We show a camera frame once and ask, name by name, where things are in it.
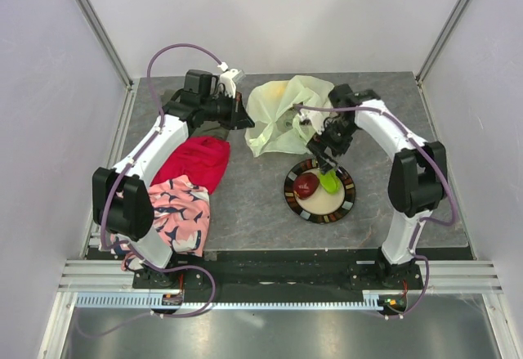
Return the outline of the green fake starfruit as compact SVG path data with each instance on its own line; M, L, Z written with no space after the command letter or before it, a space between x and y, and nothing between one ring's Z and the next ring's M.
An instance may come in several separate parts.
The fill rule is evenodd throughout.
M329 170L326 173L319 174L320 185L329 194L338 192L340 184L337 174L334 170Z

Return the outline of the green avocado print plastic bag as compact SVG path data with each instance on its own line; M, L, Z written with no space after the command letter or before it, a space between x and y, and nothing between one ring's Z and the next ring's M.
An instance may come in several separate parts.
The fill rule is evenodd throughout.
M299 123L294 106L332 106L329 93L333 83L306 75L283 81L288 81L288 86L279 100L266 95L267 83L255 87L248 97L247 113L255 125L246 130L245 141L256 158L265 153L306 154L306 144L315 132Z

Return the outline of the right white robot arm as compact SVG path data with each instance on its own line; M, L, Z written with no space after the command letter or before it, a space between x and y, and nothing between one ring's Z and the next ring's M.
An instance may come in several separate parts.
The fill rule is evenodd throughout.
M449 196L446 149L439 141L429 142L411 132L371 89L355 92L347 84L338 85L329 101L327 108L297 108L300 121L315 130L307 148L323 175L340 172L336 158L348 151L359 130L391 160L387 194L394 214L381 246L384 262L374 268L376 282L390 289L403 280L401 265L413 259L423 226Z

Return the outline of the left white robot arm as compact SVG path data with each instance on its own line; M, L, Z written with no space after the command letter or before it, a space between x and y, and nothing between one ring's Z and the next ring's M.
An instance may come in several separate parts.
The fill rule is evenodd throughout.
M189 70L183 87L160 105L159 117L130 154L92 175L93 220L101 228L101 248L113 248L110 237L116 235L152 267L151 279L162 288L173 287L180 270L169 262L173 251L153 228L147 190L171 153L204 122L218 122L229 130L253 127L237 89L243 77L237 69L219 75Z

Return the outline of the dark red fake apple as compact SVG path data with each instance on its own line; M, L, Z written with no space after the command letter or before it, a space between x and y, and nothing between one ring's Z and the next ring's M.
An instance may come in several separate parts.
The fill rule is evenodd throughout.
M293 182L293 194L300 200L310 198L320 185L319 178L313 172L302 173Z

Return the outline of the yellow fake fruit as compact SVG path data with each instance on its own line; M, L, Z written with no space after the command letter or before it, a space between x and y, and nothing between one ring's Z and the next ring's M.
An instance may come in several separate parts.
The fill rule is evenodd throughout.
M270 99L279 100L285 94L288 81L271 81L266 84L266 95Z

